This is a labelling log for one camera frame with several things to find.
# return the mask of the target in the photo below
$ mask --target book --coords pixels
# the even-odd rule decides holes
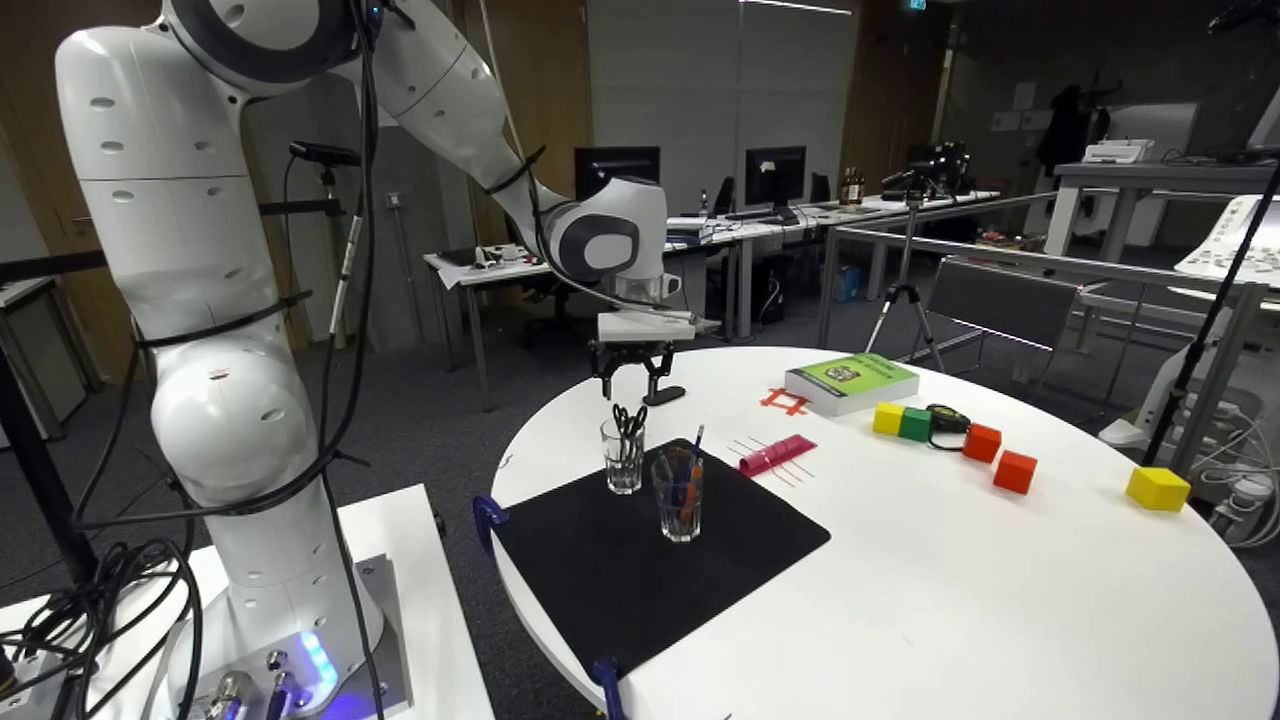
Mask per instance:
[[[835,356],[786,369],[785,390],[819,416],[845,416],[866,404],[916,398],[920,376],[876,352]]]

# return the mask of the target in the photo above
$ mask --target white robotic arm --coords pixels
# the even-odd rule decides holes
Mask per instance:
[[[239,108],[351,68],[360,25],[378,108],[460,164],[568,277],[615,271],[622,311],[602,340],[686,340],[686,318],[649,311],[665,277],[665,194],[613,182],[568,209],[504,140],[504,94],[433,0],[165,0],[147,30],[88,30],[56,51],[71,164],[110,281],[157,346],[150,428],[199,510],[260,500],[315,466],[315,419],[292,369],[239,148]],[[320,486],[248,515],[206,515],[229,592],[206,610],[199,696],[229,672],[269,692],[286,656],[301,713],[360,668],[357,611]],[[378,610],[360,590],[366,638]]]

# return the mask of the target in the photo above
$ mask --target orange block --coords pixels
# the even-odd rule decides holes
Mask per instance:
[[[1028,495],[1032,491],[1032,476],[1037,476],[1037,458],[1004,454],[1000,466],[997,466],[991,486],[1004,487],[1004,491]]]
[[[986,426],[967,426],[967,432],[963,432],[963,458],[967,458],[967,459],[981,459],[981,466],[991,466],[997,454],[1000,454],[1000,432],[986,428]]]

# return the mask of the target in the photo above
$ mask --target colored block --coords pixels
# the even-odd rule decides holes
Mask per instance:
[[[997,454],[1000,454],[1000,432],[986,428],[986,426],[967,426],[967,432],[963,432],[963,458],[967,458],[967,459],[981,459],[981,466],[991,466]]]
[[[878,404],[873,416],[873,432],[876,438],[901,438],[903,432],[903,413],[901,404]]]
[[[1037,458],[1004,454],[1000,466],[997,466],[991,486],[1004,487],[1004,491],[1028,495],[1032,491],[1032,476],[1037,476]]]
[[[1133,495],[1147,513],[1179,513],[1193,495],[1193,486],[1172,470],[1136,470],[1125,495]]]
[[[928,408],[908,408],[901,438],[928,446],[928,440],[932,440],[932,416],[928,416]]]

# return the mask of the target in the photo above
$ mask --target office chair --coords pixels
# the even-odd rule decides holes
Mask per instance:
[[[924,309],[971,327],[960,340],[945,340],[939,352],[1000,338],[1006,346],[1042,352],[1039,371],[1046,371],[1050,352],[1071,321],[1074,297],[1074,283],[1050,277],[945,257],[934,264]]]

